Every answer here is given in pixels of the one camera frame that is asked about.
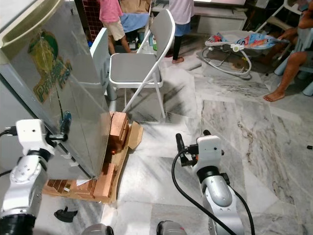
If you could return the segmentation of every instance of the person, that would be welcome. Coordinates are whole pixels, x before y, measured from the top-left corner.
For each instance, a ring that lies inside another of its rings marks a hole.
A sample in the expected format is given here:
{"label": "person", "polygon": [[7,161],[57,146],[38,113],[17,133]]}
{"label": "person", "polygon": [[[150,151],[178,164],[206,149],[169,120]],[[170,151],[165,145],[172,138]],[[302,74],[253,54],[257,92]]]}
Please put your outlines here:
{"label": "person", "polygon": [[121,44],[127,53],[132,52],[126,40],[126,35],[121,23],[123,15],[118,0],[97,0],[100,3],[99,20],[108,29],[108,44],[111,55],[115,54],[114,41],[121,40]]}
{"label": "person", "polygon": [[180,63],[184,61],[183,57],[179,57],[179,49],[183,35],[190,32],[190,20],[194,15],[193,0],[170,0],[169,10],[175,22],[175,39],[172,63]]}
{"label": "person", "polygon": [[[299,28],[313,28],[313,1],[309,5],[308,11],[303,13],[303,16],[298,25]],[[280,38],[284,39],[287,34],[283,34]],[[313,47],[307,51],[299,51],[291,54],[288,58],[287,66],[283,74],[283,78],[278,88],[271,94],[263,97],[264,100],[274,102],[285,97],[285,90],[289,86],[290,82],[299,72],[300,66],[305,65],[313,68]]]}

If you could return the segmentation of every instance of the folding chair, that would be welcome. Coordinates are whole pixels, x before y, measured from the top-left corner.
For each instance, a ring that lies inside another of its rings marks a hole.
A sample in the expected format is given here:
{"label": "folding chair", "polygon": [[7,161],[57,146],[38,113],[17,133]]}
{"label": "folding chair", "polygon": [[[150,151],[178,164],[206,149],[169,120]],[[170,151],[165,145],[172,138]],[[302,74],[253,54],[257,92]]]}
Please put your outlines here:
{"label": "folding chair", "polygon": [[[153,20],[150,30],[137,51],[132,53],[116,53],[111,56],[110,60],[110,82],[116,88],[138,88],[131,100],[126,101],[125,90],[125,108],[127,112],[139,92],[145,88],[155,88],[159,104],[162,110],[162,116],[165,118],[162,98],[159,87],[163,85],[163,79],[159,70],[159,63],[169,50],[175,32],[175,23],[169,10],[161,11]],[[142,54],[142,48],[149,39],[150,34],[156,38],[157,53]]]}

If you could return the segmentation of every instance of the refrigerator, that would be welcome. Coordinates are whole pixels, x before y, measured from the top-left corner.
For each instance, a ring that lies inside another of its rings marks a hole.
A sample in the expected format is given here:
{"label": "refrigerator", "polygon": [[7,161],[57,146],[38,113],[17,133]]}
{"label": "refrigerator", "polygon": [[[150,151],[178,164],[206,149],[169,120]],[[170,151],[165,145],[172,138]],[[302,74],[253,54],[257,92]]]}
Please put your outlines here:
{"label": "refrigerator", "polygon": [[[66,142],[48,162],[50,179],[97,179],[111,116],[73,0],[0,0],[0,129],[39,118],[52,134],[71,115]],[[22,154],[17,137],[0,140],[0,165]]]}

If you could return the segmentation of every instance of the bare foot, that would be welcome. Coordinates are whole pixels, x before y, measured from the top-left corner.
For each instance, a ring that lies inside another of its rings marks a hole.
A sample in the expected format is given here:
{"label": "bare foot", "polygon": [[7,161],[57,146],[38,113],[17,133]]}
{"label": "bare foot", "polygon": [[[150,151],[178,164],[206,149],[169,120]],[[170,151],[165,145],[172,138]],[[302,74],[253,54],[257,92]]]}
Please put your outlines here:
{"label": "bare foot", "polygon": [[183,57],[178,57],[177,60],[172,60],[172,63],[173,64],[177,64],[177,63],[181,63],[181,62],[184,62],[184,58]]}
{"label": "bare foot", "polygon": [[274,91],[273,93],[267,94],[266,96],[264,96],[263,99],[269,102],[274,102],[284,97],[285,97],[285,92]]}

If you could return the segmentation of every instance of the gray chair seat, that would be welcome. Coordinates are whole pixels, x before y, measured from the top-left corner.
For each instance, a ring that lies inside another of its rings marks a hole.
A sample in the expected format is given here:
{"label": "gray chair seat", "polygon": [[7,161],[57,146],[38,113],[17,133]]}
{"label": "gray chair seat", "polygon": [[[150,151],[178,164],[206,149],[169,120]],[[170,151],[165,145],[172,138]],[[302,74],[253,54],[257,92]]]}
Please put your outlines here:
{"label": "gray chair seat", "polygon": [[[153,54],[114,54],[111,57],[111,80],[116,83],[143,82],[156,61]],[[156,75],[156,79],[161,82],[159,75]]]}

